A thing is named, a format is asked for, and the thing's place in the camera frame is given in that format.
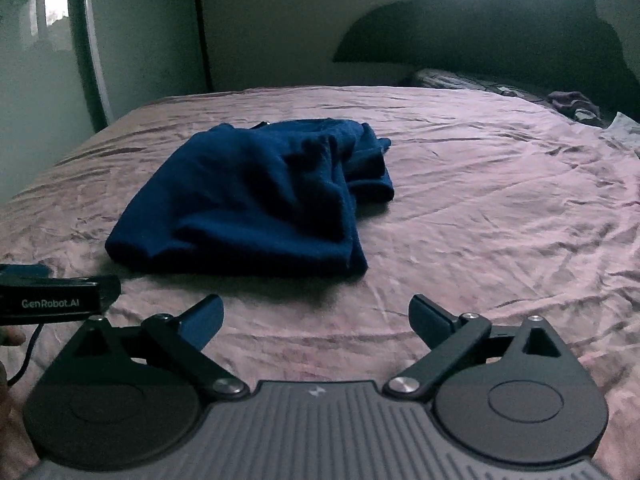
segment wrinkled bedsheet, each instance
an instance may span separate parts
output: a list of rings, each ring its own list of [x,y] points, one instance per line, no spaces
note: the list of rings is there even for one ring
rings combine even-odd
[[[493,92],[508,97],[525,99],[530,103],[536,103],[545,108],[549,108],[553,113],[560,113],[556,111],[547,99],[547,96],[554,91],[553,88],[544,88],[521,81],[514,81],[506,77],[453,73],[436,68],[423,68],[404,79],[401,85],[418,88],[466,89]],[[610,111],[600,109],[600,126],[609,126],[614,117],[615,114],[612,114]]]
[[[138,189],[196,132],[221,122],[345,118],[392,139],[396,198],[359,213],[370,269],[355,283],[144,276],[112,264],[104,241]],[[254,386],[374,378],[427,351],[407,306],[417,292],[456,314],[519,324],[545,316],[591,372],[610,409],[596,455],[640,478],[640,160],[602,130],[526,100],[424,88],[259,89],[168,98],[92,137],[0,208],[0,262],[44,262],[56,276],[116,272],[113,324],[225,301],[206,355]],[[12,388],[0,478],[36,462],[20,406],[78,324],[47,326]],[[33,327],[26,327],[31,332]],[[11,376],[24,349],[2,349]]]

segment blue cloth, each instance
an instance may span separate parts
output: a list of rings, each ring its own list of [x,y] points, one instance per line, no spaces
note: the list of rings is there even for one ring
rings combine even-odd
[[[391,141],[347,120],[195,134],[131,200],[105,243],[143,272],[353,276],[357,202],[388,202]]]

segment white wall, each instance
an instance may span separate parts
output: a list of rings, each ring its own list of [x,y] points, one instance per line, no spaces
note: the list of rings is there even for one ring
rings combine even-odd
[[[357,18],[393,1],[202,0],[214,87],[394,84],[408,67],[331,62]]]
[[[0,0],[0,205],[94,133],[68,18],[44,41],[30,6]]]
[[[640,80],[640,0],[595,0],[601,19],[609,23],[622,43],[626,65]]]
[[[206,92],[194,0],[92,0],[114,118],[170,95]]]

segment logo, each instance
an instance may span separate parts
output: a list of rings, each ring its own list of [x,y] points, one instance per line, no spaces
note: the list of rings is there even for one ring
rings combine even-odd
[[[320,396],[323,396],[326,393],[326,390],[322,386],[316,386],[315,388],[311,388],[308,390],[309,395],[313,395],[316,399]]]
[[[80,306],[80,300],[22,300],[21,305],[22,308],[69,308],[72,306]]]

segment black mount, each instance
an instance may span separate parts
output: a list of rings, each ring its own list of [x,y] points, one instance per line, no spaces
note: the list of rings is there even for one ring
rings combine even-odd
[[[85,320],[120,296],[117,276],[49,276],[43,264],[0,265],[0,326]]]

